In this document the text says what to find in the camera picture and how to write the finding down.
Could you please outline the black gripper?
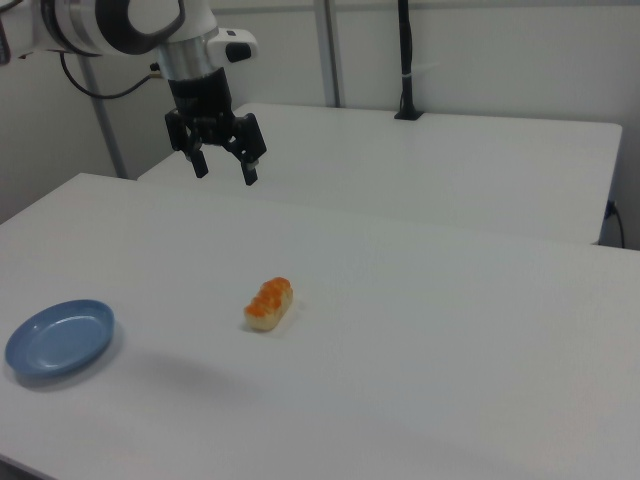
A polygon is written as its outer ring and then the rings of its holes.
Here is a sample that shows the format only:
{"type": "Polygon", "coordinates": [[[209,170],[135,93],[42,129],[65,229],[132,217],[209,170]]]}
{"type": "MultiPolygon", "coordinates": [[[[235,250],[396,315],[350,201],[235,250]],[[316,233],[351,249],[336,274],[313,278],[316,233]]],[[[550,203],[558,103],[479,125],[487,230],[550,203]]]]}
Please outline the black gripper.
{"type": "Polygon", "coordinates": [[[169,80],[175,108],[165,115],[169,141],[182,152],[197,178],[209,172],[203,144],[223,146],[241,165],[246,185],[258,180],[257,165],[266,144],[253,113],[235,117],[224,69],[191,80],[169,80]]]}

